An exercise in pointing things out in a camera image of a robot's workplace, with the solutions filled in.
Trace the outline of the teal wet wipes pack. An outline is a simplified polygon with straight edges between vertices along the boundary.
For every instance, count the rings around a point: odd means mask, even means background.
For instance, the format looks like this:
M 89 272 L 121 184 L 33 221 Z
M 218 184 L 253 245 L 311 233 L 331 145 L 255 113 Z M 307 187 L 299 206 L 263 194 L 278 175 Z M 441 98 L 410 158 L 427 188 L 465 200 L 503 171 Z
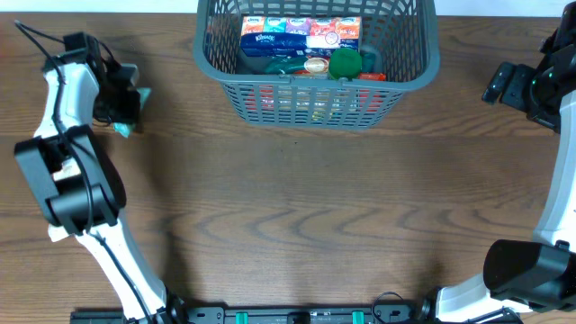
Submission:
M 121 97 L 120 103 L 111 113 L 113 129 L 128 138 L 139 123 L 140 112 L 149 99 L 148 87 L 129 88 Z

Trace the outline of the grey plastic basket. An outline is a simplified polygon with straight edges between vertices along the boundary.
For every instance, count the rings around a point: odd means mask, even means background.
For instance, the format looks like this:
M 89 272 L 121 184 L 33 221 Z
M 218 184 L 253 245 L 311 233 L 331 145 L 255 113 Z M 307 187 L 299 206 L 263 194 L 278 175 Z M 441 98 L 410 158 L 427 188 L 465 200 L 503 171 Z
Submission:
M 356 80 L 347 88 L 370 89 L 385 94 L 382 115 L 367 128 L 292 126 L 251 121 L 247 108 L 253 91 L 261 85 L 284 86 L 291 82 L 267 75 L 273 59 L 248 57 L 240 48 L 245 16 L 332 18 L 360 16 L 362 34 L 358 52 L 367 56 L 363 71 L 384 74 L 384 81 Z M 409 92 L 427 86 L 440 68 L 436 8 L 431 1 L 202 1 L 193 57 L 200 70 L 218 81 L 238 116 L 245 122 L 285 127 L 363 130 L 378 124 Z

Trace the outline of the Kleenex tissue multipack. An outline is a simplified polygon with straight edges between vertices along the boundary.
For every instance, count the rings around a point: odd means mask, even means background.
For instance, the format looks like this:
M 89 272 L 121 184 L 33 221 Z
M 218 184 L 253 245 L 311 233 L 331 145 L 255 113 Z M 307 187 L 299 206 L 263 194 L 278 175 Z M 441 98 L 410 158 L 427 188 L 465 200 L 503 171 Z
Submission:
M 239 44 L 248 57 L 329 57 L 338 49 L 359 50 L 362 22 L 360 16 L 245 16 Z

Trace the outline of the green lid jar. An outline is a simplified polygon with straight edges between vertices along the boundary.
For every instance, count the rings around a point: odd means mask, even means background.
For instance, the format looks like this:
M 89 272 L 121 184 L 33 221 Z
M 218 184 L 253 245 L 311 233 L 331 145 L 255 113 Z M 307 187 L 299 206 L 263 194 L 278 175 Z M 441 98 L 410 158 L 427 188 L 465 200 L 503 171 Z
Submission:
M 335 50 L 328 63 L 328 76 L 331 79 L 356 78 L 362 72 L 362 57 L 354 49 Z

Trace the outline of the green Nescafe coffee bag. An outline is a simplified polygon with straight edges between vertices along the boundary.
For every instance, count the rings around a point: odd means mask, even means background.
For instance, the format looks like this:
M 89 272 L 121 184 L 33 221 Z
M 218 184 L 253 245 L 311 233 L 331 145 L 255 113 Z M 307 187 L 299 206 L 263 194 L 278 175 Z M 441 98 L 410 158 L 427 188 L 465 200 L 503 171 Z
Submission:
M 275 58 L 267 75 L 288 79 L 289 85 L 261 85 L 253 91 L 247 108 L 252 122 L 327 128 L 367 128 L 383 114 L 385 94 L 370 89 L 347 88 L 356 81 L 384 81 L 384 74 L 363 71 L 352 79 L 331 79 L 330 57 Z

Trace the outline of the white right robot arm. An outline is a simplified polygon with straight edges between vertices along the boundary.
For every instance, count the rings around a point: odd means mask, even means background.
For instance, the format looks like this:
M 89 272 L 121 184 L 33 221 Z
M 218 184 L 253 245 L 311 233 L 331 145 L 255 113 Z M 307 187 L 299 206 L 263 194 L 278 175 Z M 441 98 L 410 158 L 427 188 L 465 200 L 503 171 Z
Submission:
M 558 134 L 544 208 L 529 239 L 496 240 L 479 274 L 430 292 L 417 313 L 420 322 L 518 323 L 522 313 L 575 310 L 574 2 L 539 50 L 536 67 L 501 63 L 481 99 Z

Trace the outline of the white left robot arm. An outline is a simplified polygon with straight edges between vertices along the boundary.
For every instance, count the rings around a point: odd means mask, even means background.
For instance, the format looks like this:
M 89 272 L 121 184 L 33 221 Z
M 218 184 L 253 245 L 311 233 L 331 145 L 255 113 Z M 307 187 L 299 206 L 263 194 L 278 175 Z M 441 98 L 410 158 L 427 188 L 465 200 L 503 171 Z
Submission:
M 131 130 L 149 90 L 136 86 L 137 66 L 119 63 L 96 37 L 77 32 L 58 43 L 63 53 L 47 55 L 42 69 L 49 90 L 40 126 L 14 146 L 49 237 L 73 237 L 89 251 L 121 301 L 121 323 L 185 323 L 183 301 L 131 235 L 123 182 L 93 131 L 94 122 Z

